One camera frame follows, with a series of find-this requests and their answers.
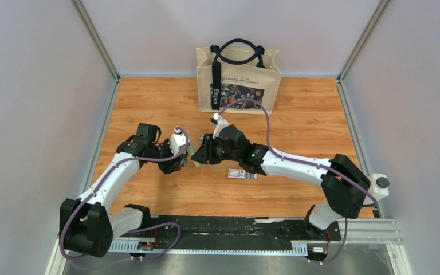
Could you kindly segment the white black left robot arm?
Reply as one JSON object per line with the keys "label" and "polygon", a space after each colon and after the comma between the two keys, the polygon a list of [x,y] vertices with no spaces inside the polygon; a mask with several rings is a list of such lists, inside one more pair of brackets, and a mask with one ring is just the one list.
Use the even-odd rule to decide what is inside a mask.
{"label": "white black left robot arm", "polygon": [[115,214],[110,208],[126,183],[147,163],[155,163],[165,175],[180,171],[186,163],[190,138],[176,126],[174,133],[158,141],[161,129],[140,123],[135,134],[118,145],[106,170],[76,199],[65,199],[59,210],[58,245],[67,260],[103,257],[112,241],[126,233],[143,238],[150,234],[149,208],[128,204]]}

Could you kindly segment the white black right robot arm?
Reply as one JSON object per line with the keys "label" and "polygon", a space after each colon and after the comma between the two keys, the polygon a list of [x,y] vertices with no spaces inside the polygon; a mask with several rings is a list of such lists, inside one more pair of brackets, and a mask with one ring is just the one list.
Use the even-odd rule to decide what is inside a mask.
{"label": "white black right robot arm", "polygon": [[205,134],[192,160],[210,165],[234,161],[251,174],[284,176],[322,189],[324,200],[305,217],[304,233],[312,240],[320,239],[339,218],[358,218],[370,187],[368,178],[345,155],[310,159],[287,154],[250,142],[234,125],[222,129],[218,136]]}

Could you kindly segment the small grey-green stapler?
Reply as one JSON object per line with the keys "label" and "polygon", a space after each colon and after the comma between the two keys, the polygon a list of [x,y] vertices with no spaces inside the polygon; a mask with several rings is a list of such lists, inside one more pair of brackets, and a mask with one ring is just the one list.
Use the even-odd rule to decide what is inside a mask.
{"label": "small grey-green stapler", "polygon": [[202,149],[198,149],[194,143],[190,143],[187,152],[195,167],[205,165],[205,154]]}

